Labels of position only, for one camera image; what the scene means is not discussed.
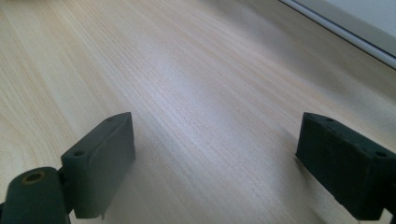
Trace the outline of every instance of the wood grain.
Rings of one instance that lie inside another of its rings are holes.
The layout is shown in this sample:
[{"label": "wood grain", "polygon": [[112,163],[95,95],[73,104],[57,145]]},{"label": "wood grain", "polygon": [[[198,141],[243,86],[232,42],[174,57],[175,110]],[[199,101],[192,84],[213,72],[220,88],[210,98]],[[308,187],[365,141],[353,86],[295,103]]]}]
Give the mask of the wood grain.
[{"label": "wood grain", "polygon": [[277,1],[0,0],[0,78],[1,199],[132,112],[106,220],[73,223],[358,223],[295,159],[302,114],[396,146],[396,71]]}]

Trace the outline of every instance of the mounting hole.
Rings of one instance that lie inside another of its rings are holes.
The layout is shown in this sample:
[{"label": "mounting hole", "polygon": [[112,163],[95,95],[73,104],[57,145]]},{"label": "mounting hole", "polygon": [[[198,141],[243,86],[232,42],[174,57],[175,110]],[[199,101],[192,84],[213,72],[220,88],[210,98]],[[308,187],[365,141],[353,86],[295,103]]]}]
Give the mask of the mounting hole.
[{"label": "mounting hole", "polygon": [[387,157],[387,154],[383,153],[383,152],[376,152],[375,155],[377,157]]},{"label": "mounting hole", "polygon": [[22,179],[22,184],[23,185],[31,185],[31,184],[37,183],[44,177],[45,174],[46,173],[44,173],[43,171],[39,171],[39,172],[35,172],[32,174],[26,175]]},{"label": "mounting hole", "polygon": [[75,152],[73,155],[74,155],[74,156],[82,156],[82,155],[84,155],[84,154],[85,154],[84,151],[77,151],[77,152]]}]

